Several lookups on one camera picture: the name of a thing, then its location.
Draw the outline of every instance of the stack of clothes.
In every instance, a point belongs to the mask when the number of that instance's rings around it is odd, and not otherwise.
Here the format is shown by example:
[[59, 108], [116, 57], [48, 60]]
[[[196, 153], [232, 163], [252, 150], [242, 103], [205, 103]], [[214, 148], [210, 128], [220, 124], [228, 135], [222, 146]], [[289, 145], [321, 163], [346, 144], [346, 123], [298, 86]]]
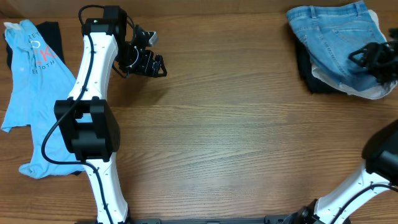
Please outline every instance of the stack of clothes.
[[312, 93], [344, 93], [376, 100], [397, 81], [380, 84], [348, 55], [371, 42], [384, 43], [377, 14], [363, 1], [342, 7], [300, 6], [287, 12], [297, 36], [300, 76]]

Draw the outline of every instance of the blue jeans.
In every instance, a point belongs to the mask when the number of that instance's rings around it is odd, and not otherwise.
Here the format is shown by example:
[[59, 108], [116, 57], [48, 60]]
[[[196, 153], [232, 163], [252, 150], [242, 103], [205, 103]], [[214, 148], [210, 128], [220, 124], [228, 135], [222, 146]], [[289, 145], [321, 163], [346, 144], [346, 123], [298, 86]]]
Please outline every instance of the blue jeans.
[[312, 60], [335, 82], [357, 91], [378, 85], [374, 76], [348, 59], [370, 42], [384, 42], [363, 1], [342, 7], [301, 6], [286, 16]]

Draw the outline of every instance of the white cloth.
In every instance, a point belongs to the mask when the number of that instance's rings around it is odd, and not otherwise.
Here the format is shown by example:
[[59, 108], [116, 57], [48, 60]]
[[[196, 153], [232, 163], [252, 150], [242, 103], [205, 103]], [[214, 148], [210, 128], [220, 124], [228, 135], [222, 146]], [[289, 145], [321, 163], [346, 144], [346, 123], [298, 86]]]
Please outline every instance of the white cloth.
[[[373, 10], [369, 10], [369, 14], [372, 17], [373, 21], [376, 23], [377, 28], [379, 29], [381, 35], [384, 37], [384, 40], [386, 40], [386, 37], [383, 35], [383, 33], [380, 30], [379, 18], [377, 17], [377, 14]], [[356, 91], [355, 89], [349, 87], [348, 85], [335, 82], [333, 79], [331, 79], [329, 77], [329, 75], [327, 75], [312, 60], [311, 60], [311, 64], [312, 64], [312, 75], [315, 78], [330, 85], [331, 87], [335, 88], [336, 90], [343, 91], [349, 95], [360, 96], [360, 97], [367, 98], [370, 100], [377, 100], [377, 99], [380, 99], [380, 98], [388, 95], [395, 88], [395, 86], [398, 83], [397, 81], [394, 81], [394, 82], [390, 82], [390, 83], [385, 83], [384, 85], [374, 86], [374, 87], [369, 88], [364, 91]]]

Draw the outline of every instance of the wood grain surface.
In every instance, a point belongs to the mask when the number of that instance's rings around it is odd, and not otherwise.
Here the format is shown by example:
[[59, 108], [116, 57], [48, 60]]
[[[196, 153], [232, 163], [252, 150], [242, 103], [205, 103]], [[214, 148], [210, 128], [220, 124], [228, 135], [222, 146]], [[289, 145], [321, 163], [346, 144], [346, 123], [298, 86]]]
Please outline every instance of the wood grain surface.
[[[88, 4], [120, 5], [131, 16], [171, 16], [227, 13], [286, 12], [296, 6], [344, 6], [357, 0], [0, 0], [0, 11], [10, 18], [76, 17]], [[370, 9], [396, 11], [398, 1], [364, 0]], [[87, 9], [87, 16], [98, 15]]]
[[[385, 34], [398, 26], [395, 12], [378, 13]], [[83, 43], [78, 19], [58, 21], [66, 64], [77, 74]], [[311, 95], [299, 79], [284, 14], [135, 17], [134, 22], [157, 31], [160, 41], [153, 51], [164, 56], [169, 72], [166, 78], [128, 80], [112, 73], [109, 82], [108, 102], [122, 135], [119, 178], [134, 218], [295, 212], [350, 175], [366, 141], [398, 117], [398, 90], [375, 101]], [[11, 91], [3, 50], [1, 120]], [[85, 174], [35, 180], [18, 172], [32, 156], [29, 127], [0, 132], [0, 142], [0, 223], [96, 218]], [[397, 194], [383, 193], [352, 221], [397, 223], [397, 204]]]

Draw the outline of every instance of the clothing pile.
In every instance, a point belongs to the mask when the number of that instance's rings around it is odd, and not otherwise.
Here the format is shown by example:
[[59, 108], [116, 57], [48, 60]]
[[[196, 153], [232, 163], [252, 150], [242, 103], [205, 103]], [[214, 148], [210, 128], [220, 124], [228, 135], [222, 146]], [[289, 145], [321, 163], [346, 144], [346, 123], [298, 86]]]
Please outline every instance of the clothing pile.
[[384, 43], [377, 14], [363, 1], [342, 7], [300, 6], [287, 12], [297, 36], [300, 76], [312, 93], [346, 93], [376, 100], [397, 81], [380, 84], [348, 55], [371, 42]]
[[[51, 164], [41, 154], [43, 139], [56, 122], [55, 101], [67, 99], [76, 81], [64, 64], [58, 22], [35, 26], [25, 20], [4, 25], [13, 83], [1, 129], [9, 132], [13, 127], [30, 125], [34, 147], [31, 162], [20, 166], [19, 172], [38, 179], [82, 171], [81, 165]], [[76, 161], [67, 151], [59, 128], [51, 135], [46, 154], [56, 161]]]

